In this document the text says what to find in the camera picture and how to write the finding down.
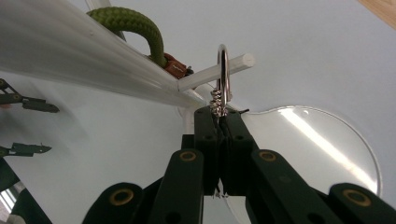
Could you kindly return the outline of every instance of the green braided cord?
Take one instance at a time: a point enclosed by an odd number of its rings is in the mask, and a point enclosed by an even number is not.
[[[129,31],[142,35],[148,41],[150,58],[160,67],[165,67],[163,38],[154,22],[145,15],[123,7],[102,7],[87,13],[111,32]]]

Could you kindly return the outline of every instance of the brown object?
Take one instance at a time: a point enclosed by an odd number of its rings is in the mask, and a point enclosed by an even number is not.
[[[177,79],[183,78],[187,74],[187,66],[178,60],[176,60],[172,55],[165,53],[163,55],[168,63],[165,66],[166,72],[170,73],[172,76]]]
[[[359,0],[359,2],[396,30],[396,0]]]

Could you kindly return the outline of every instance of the transparent round lid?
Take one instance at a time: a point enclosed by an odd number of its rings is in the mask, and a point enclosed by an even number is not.
[[[337,183],[353,183],[380,194],[372,150],[350,125],[325,111],[286,106],[242,116],[259,148],[280,153],[309,186],[328,193]],[[240,223],[250,223],[245,197],[228,197]]]

